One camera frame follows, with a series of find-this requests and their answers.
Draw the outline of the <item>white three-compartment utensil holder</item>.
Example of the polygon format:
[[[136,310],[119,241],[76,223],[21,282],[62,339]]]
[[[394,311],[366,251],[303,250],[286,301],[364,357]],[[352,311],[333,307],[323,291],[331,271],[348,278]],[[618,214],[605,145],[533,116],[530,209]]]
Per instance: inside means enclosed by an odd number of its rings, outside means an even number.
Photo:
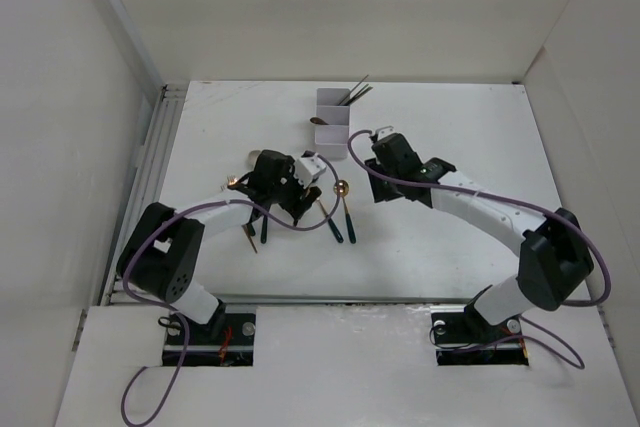
[[[315,151],[329,160],[342,160],[348,155],[350,107],[343,105],[347,88],[318,88],[315,116],[325,122],[315,126]]]

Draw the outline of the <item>brown grey chopstick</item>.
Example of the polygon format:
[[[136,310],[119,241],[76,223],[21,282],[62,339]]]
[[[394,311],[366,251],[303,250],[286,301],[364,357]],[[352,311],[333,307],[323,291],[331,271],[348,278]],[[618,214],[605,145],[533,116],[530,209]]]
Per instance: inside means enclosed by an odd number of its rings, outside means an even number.
[[[365,96],[368,92],[370,92],[373,89],[373,86],[367,86],[364,89],[362,89],[361,91],[359,91],[354,97],[352,97],[348,102],[347,102],[347,106],[351,106],[353,105],[355,102],[357,102],[358,100],[360,100],[363,96]]]

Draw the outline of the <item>dark green chopstick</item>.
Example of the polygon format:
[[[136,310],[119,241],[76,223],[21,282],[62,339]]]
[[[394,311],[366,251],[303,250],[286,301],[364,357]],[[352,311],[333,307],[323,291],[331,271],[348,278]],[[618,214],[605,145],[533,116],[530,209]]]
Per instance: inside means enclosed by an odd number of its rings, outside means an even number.
[[[345,95],[345,97],[340,101],[339,105],[346,105],[347,102],[351,99],[351,97],[357,93],[358,89],[364,84],[364,82],[368,79],[369,74],[366,74],[354,87],[350,89],[350,91]]]

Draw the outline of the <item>brown spoon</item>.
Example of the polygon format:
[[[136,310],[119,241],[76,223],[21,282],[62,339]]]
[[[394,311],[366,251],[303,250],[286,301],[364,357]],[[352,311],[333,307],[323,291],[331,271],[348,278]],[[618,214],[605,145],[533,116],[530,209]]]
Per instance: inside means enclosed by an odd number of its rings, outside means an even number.
[[[314,125],[326,126],[329,125],[328,122],[319,118],[319,117],[311,117],[309,121]]]

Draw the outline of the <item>silver metal chopstick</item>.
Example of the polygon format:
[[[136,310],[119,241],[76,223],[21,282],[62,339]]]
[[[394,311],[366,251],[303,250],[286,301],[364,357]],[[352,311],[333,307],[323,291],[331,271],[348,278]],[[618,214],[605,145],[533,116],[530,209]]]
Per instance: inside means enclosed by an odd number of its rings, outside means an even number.
[[[351,104],[353,104],[354,102],[359,100],[362,96],[366,95],[371,89],[373,89],[373,87],[371,85],[369,85],[369,84],[365,85],[358,92],[356,92],[353,96],[349,97],[349,99],[346,101],[346,103],[344,105],[350,106]]]

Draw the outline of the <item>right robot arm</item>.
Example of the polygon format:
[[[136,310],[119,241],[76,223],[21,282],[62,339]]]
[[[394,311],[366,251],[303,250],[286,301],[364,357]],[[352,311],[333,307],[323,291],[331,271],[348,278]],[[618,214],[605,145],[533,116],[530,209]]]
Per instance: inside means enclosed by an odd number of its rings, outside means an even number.
[[[374,156],[365,166],[375,202],[404,198],[450,214],[518,258],[514,275],[485,288],[465,306],[463,328],[470,338],[487,340],[502,322],[533,308],[557,310],[592,273],[589,245],[570,211],[542,212],[505,201],[449,162],[422,161],[406,138],[390,127],[370,139]]]

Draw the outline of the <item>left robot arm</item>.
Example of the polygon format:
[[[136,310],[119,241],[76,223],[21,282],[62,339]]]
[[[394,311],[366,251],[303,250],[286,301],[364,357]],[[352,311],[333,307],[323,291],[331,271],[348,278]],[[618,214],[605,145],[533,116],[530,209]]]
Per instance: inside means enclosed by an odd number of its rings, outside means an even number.
[[[203,240],[252,224],[277,205],[297,224],[321,195],[317,186],[327,164],[317,153],[294,158],[262,150],[253,169],[230,181],[204,208],[179,215],[160,202],[148,205],[117,263],[117,274],[189,319],[189,331],[201,343],[223,334],[223,303],[193,279]]]

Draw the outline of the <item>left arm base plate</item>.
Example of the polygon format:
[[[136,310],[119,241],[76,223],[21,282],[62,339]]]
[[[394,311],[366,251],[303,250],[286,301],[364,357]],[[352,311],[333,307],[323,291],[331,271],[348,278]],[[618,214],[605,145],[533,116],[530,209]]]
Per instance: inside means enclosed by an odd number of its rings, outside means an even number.
[[[185,367],[251,367],[254,361],[255,311],[231,309],[220,327],[188,321],[190,337],[182,365]],[[157,323],[165,330],[161,362],[177,366],[184,347],[184,328],[175,314],[161,316]]]

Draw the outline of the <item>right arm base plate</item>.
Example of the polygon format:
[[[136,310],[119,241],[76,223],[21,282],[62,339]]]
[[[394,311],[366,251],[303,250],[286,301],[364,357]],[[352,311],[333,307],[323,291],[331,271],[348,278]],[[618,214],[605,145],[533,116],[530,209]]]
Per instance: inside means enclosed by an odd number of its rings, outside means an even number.
[[[436,312],[431,315],[429,340],[440,367],[529,365],[517,317],[475,328],[462,311]]]

